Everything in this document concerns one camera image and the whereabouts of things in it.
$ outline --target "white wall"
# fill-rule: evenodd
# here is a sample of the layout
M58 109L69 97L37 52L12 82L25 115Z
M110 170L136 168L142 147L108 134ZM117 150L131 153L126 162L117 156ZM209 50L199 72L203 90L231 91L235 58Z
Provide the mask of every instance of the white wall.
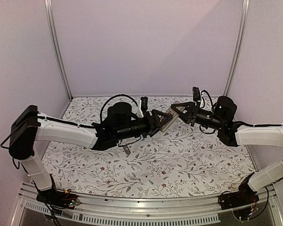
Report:
M0 142L30 104L53 116L67 105L44 1L0 0ZM0 226L7 226L24 179L0 149Z
M283 0L250 1L241 55L229 95L248 123L283 122ZM283 159L283 149L251 147L259 168ZM283 181L276 184L283 208Z
M221 95L242 0L55 0L74 96Z

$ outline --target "white floral surface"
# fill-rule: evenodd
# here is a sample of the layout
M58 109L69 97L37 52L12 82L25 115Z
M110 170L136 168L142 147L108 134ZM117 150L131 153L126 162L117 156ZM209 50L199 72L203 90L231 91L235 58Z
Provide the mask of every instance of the white floral surface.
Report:
M75 98L63 119L84 124L99 122L100 109L107 99ZM134 106L131 100L120 97L108 106L121 100ZM149 97L148 109L165 111L176 100L188 102L191 98ZM167 132L159 132L152 138L129 145L129 148L131 154L126 155L121 147L94 151L51 142L42 161L58 189L138 198L187 197L232 191L254 171L245 147L227 147L216 134L203 134L198 126L193 128L180 119Z

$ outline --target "floral tablecloth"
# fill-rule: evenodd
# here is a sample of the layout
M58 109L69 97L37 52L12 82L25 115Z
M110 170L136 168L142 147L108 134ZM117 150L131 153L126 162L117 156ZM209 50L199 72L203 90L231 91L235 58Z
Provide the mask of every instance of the floral tablecloth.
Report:
M63 119L84 124L99 122L100 109L107 99L75 98ZM113 99L108 106L122 100L134 106L130 99L122 97ZM149 97L148 109L165 111L176 100L188 102L191 98ZM142 139L129 148L131 153L127 155L121 147L94 151L50 142L42 161L58 189L134 198L188 197L233 191L245 176L255 171L245 147L227 147L216 134L203 134L198 126L193 128L180 119L166 132Z

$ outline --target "remote control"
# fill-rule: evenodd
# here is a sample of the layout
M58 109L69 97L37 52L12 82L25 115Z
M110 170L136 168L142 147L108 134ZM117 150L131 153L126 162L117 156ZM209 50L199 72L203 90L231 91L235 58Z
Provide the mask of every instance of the remote control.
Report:
M176 100L173 104L180 104L180 102ZM185 109L185 107L184 106L178 107L178 109L182 112ZM172 115L172 119L170 122L168 122L166 125L160 128L160 131L162 132L165 132L173 124L173 122L175 122L176 119L179 117L179 114L177 114L177 112L174 111L171 107L169 107L165 113Z

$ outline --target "vent grille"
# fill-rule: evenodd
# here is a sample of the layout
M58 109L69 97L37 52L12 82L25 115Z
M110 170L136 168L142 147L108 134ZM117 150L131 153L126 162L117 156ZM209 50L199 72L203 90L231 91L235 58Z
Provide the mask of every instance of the vent grille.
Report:
M50 215L50 211L45 206L45 204L42 203L35 203L27 200L25 207L30 210L34 210L36 212ZM97 226L201 226L201 225L209 225L220 222L218 214L211 214L196 218L170 219L170 220L168 219L126 220L126 219L102 218L102 217L91 216L88 214L73 213L72 219L69 218L64 218L64 219L86 223L90 225L97 225Z

